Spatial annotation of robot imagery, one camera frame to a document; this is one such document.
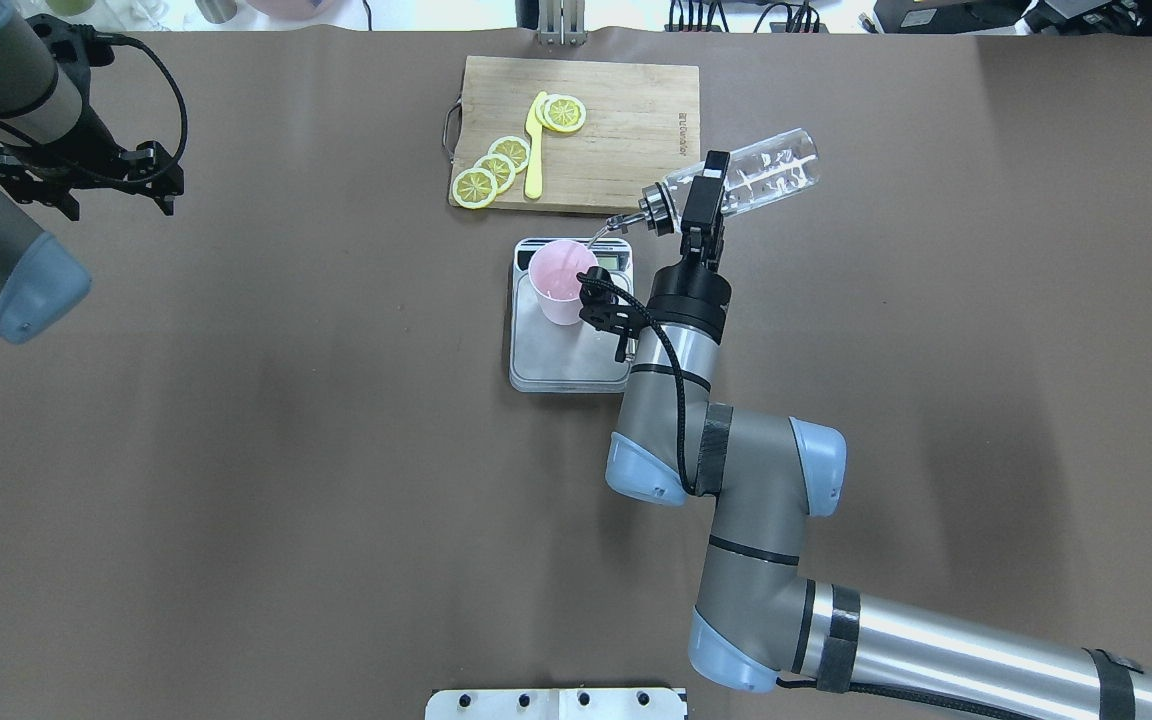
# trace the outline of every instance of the cutting board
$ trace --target cutting board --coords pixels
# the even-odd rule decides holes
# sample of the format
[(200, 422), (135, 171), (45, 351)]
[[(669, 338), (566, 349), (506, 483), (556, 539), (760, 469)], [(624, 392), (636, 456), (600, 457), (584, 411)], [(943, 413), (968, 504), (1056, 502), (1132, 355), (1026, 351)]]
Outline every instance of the cutting board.
[[(538, 200), (522, 192), (524, 170), (491, 209), (622, 213), (637, 209), (645, 185), (700, 160), (700, 70), (694, 65), (471, 55), (452, 176), (472, 167), (498, 137), (526, 138), (526, 111), (540, 91), (578, 97), (585, 127), (570, 135), (545, 131)], [(448, 202), (455, 202), (450, 183)]]

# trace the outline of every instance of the citrus slice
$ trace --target citrus slice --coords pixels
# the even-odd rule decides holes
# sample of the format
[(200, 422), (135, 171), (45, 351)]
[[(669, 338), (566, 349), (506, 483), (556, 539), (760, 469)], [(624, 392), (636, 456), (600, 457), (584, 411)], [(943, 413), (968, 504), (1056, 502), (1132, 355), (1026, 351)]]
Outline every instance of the citrus slice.
[(470, 168), (452, 181), (452, 199), (462, 209), (485, 209), (495, 196), (495, 176), (490, 170)]
[(513, 162), (513, 172), (521, 172), (531, 159), (531, 145), (516, 135), (507, 135), (492, 143), (488, 156), (506, 156)]
[(540, 108), (540, 122), (554, 132), (578, 131), (585, 115), (585, 104), (570, 94), (551, 94)]
[(502, 156), (500, 152), (488, 152), (479, 158), (479, 161), (473, 164), (475, 168), (483, 168), (492, 173), (497, 179), (497, 195), (509, 190), (509, 185), (513, 184), (513, 179), (517, 176), (517, 170), (513, 168), (513, 160), (508, 156)]

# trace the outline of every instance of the knife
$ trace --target knife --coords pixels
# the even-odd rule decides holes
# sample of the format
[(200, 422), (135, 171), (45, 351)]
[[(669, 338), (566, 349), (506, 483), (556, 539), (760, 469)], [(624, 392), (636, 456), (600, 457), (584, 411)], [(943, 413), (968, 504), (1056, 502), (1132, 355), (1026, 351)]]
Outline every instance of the knife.
[(522, 187), (522, 192), (530, 197), (531, 200), (538, 199), (540, 197), (541, 176), (540, 176), (540, 136), (544, 135), (545, 128), (540, 124), (540, 119), (536, 115), (536, 112), (540, 108), (540, 104), (545, 101), (547, 92), (540, 92), (536, 96), (536, 99), (531, 101), (531, 108), (526, 109), (526, 136), (531, 141), (531, 158), (526, 160), (526, 182)]

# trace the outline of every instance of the scale platform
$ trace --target scale platform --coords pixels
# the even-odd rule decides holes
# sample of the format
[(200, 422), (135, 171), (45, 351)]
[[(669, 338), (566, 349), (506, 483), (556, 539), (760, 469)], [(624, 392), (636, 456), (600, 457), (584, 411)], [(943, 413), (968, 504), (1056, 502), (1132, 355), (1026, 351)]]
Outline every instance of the scale platform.
[[(630, 365), (616, 362), (620, 338), (594, 331), (585, 323), (555, 325), (540, 311), (526, 265), (536, 250), (553, 240), (559, 238), (529, 237), (513, 249), (509, 382), (520, 392), (626, 392)], [(590, 250), (614, 283), (634, 291), (630, 243), (599, 240)]]

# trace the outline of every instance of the pink cup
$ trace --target pink cup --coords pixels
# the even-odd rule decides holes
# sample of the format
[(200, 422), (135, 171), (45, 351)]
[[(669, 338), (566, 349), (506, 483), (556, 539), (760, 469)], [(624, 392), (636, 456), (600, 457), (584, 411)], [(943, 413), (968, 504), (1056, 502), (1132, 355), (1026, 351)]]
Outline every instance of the pink cup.
[(550, 241), (531, 256), (526, 276), (531, 278), (540, 311), (550, 318), (550, 323), (579, 323), (579, 281), (576, 273), (584, 273), (594, 265), (598, 265), (594, 252), (584, 242), (571, 240)]

